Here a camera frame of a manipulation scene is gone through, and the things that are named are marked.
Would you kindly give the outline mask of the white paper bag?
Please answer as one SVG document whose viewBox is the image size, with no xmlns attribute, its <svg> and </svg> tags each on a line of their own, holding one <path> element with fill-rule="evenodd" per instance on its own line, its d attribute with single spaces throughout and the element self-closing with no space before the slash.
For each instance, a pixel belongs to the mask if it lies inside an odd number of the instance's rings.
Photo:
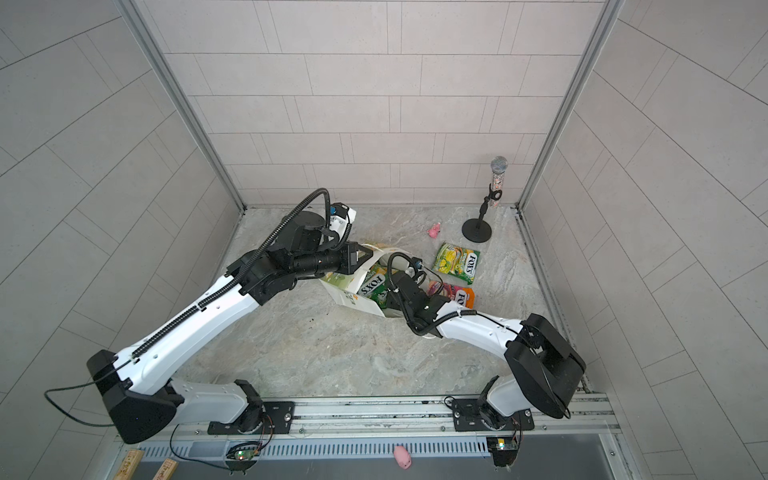
<svg viewBox="0 0 768 480">
<path fill-rule="evenodd" d="M 397 247 L 364 247 L 373 254 L 353 274 L 328 273 L 320 279 L 321 285 L 339 306 L 383 318 L 402 318 L 399 309 L 386 306 L 386 261 L 394 252 L 410 253 Z"/>
</svg>

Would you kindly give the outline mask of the orange pink Fox's candy bag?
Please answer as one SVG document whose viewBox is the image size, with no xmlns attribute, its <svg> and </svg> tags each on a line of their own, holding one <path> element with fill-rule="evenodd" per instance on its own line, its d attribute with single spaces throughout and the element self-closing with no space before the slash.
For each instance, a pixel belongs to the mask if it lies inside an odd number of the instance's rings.
<svg viewBox="0 0 768 480">
<path fill-rule="evenodd" d="M 455 301 L 459 305 L 468 309 L 474 308 L 475 293 L 470 287 L 441 283 L 439 281 L 431 281 L 428 285 L 427 293 L 430 296 L 445 296 L 451 301 Z"/>
</svg>

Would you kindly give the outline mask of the yellow green Fox's candy bag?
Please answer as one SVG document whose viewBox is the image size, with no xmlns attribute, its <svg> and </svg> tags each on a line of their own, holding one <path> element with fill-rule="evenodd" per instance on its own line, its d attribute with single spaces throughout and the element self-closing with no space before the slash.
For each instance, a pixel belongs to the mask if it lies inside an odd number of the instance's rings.
<svg viewBox="0 0 768 480">
<path fill-rule="evenodd" d="M 467 284 L 473 284 L 481 253 L 479 251 L 444 243 L 436 254 L 433 269 L 448 274 Z"/>
</svg>

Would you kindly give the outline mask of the green snack bag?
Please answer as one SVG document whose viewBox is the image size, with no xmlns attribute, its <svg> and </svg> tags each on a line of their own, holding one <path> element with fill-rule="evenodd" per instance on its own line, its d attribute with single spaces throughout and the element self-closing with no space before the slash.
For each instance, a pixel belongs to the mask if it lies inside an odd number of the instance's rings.
<svg viewBox="0 0 768 480">
<path fill-rule="evenodd" d="M 387 308 L 388 290 L 386 285 L 386 269 L 379 264 L 375 264 L 367 275 L 357 291 L 357 294 L 374 301 L 381 310 Z"/>
</svg>

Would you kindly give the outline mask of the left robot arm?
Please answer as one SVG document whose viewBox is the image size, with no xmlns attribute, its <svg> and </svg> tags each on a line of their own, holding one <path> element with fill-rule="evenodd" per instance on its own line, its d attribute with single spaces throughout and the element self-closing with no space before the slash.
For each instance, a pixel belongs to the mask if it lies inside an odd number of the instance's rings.
<svg viewBox="0 0 768 480">
<path fill-rule="evenodd" d="M 354 209 L 331 202 L 327 189 L 315 190 L 185 310 L 118 352 L 93 355 L 87 368 L 121 439 L 138 444 L 186 423 L 213 422 L 228 433 L 260 429 L 265 408 L 249 382 L 215 385 L 173 376 L 218 334 L 298 282 L 354 274 L 373 256 L 349 238 L 355 218 Z"/>
</svg>

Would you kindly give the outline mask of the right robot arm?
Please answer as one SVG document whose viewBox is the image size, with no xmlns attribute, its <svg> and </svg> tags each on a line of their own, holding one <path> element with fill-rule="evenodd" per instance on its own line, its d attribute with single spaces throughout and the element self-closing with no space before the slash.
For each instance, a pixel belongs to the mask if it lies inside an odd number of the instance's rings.
<svg viewBox="0 0 768 480">
<path fill-rule="evenodd" d="M 569 404 L 586 364 L 547 318 L 504 319 L 460 305 L 420 284 L 420 260 L 402 252 L 386 258 L 388 299 L 418 336 L 458 340 L 504 359 L 511 371 L 484 387 L 468 416 L 491 430 L 520 428 L 516 416 L 536 409 L 555 419 L 571 416 Z"/>
</svg>

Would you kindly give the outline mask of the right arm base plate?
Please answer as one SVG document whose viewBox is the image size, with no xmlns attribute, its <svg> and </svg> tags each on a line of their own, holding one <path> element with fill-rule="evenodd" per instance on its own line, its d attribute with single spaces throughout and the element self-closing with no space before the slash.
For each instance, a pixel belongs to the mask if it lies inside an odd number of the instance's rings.
<svg viewBox="0 0 768 480">
<path fill-rule="evenodd" d="M 503 416 L 479 397 L 457 398 L 446 396 L 443 403 L 453 416 L 457 432 L 527 432 L 535 429 L 530 410 Z"/>
</svg>

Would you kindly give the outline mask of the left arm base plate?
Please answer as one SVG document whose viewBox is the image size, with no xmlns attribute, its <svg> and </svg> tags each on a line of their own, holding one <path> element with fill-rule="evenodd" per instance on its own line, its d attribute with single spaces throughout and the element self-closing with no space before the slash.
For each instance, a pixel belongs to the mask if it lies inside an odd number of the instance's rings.
<svg viewBox="0 0 768 480">
<path fill-rule="evenodd" d="M 282 435 L 290 432 L 296 404 L 292 401 L 267 401 L 260 407 L 248 406 L 232 423 L 210 422 L 208 435 Z"/>
</svg>

